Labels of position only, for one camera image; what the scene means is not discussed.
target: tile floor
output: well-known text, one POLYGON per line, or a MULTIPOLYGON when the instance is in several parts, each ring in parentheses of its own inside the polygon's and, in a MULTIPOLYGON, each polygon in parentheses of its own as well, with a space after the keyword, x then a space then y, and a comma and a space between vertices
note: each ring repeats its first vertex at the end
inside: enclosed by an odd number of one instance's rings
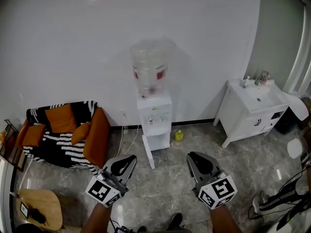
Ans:
MULTIPOLYGON (((134 139, 136 130, 124 130, 121 154, 134 139)), ((253 232, 263 224, 262 219, 249 220, 247 212, 253 196, 260 190, 274 195, 295 173, 301 170, 299 160, 287 154, 287 142, 298 137, 295 130, 282 135, 272 130, 267 136, 257 135, 248 139, 232 142, 225 149, 221 144, 226 134, 221 125, 212 123, 172 128, 171 147, 153 152, 156 168, 149 166, 142 142, 142 130, 128 151, 138 157, 132 178, 128 182, 129 192, 118 200, 112 211, 112 219, 136 230, 145 225, 151 231, 163 229, 174 213, 184 215, 183 225, 193 233, 212 233, 209 211, 191 192, 194 180, 190 178, 186 155, 190 151, 200 151, 217 158, 221 167, 231 174, 238 188, 234 199, 227 204, 234 220, 244 233, 253 232), (184 140, 175 142, 173 134, 181 129, 184 140), (281 173, 281 180, 276 170, 281 173)), ((111 134, 108 144, 108 158, 116 155, 121 131, 111 134)), ((63 208, 64 223, 82 225, 94 208, 96 201, 84 194, 91 178, 89 170, 67 169, 46 162, 27 161, 24 172, 17 172, 15 190, 22 188, 50 189, 59 196, 78 199, 76 208, 63 208)), ((284 210, 290 205, 281 205, 274 211, 284 210)), ((265 216, 265 221, 275 220, 283 213, 265 216)), ((15 226, 21 221, 14 213, 15 226)), ((61 232, 72 232, 73 229, 61 232)))

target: black shoe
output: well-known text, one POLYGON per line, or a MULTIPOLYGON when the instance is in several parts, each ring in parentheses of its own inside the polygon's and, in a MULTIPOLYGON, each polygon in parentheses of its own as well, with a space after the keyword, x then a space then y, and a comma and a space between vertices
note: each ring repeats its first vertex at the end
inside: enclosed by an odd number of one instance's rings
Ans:
POLYGON ((172 217, 172 221, 170 225, 166 228, 167 231, 176 231, 181 230, 180 224, 183 220, 183 215, 181 213, 177 213, 172 217))
POLYGON ((147 228, 146 228, 145 226, 141 226, 141 227, 138 229, 137 233, 139 233, 139 232, 148 232, 148 231, 147 231, 147 228))

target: white marker cube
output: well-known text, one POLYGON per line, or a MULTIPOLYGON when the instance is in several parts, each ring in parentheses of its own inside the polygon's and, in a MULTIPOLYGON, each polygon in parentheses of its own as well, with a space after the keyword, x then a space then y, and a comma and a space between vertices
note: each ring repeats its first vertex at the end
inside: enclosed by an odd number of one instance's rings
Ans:
POLYGON ((231 175, 201 187, 199 200, 211 210, 228 203, 238 192, 231 175))
POLYGON ((105 207, 109 207, 121 198, 121 193, 117 189, 109 186, 107 183, 94 176, 86 188, 86 194, 103 204, 105 207))

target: bottle of yellow liquid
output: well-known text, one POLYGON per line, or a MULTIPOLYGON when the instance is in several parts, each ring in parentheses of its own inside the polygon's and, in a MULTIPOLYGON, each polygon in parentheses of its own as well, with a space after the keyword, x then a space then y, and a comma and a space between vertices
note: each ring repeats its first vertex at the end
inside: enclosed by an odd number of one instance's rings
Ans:
POLYGON ((175 141, 179 142, 184 139, 184 133, 181 130, 176 131, 175 133, 175 141))

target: black baseboard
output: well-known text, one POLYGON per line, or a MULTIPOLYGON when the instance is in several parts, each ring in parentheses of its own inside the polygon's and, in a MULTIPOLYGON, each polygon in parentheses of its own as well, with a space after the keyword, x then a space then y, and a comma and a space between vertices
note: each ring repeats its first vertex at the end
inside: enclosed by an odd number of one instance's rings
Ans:
MULTIPOLYGON (((191 125, 191 124, 199 124, 199 123, 207 123, 207 122, 213 122, 214 118, 210 119, 202 119, 202 120, 194 120, 194 121, 184 121, 184 122, 172 122, 172 126, 183 126, 183 125, 191 125)), ((124 126, 123 128, 128 130, 134 130, 137 129, 137 126, 139 129, 141 129, 141 125, 130 125, 130 126, 124 126)), ((110 130, 121 130, 122 126, 112 126, 110 127, 110 130)))

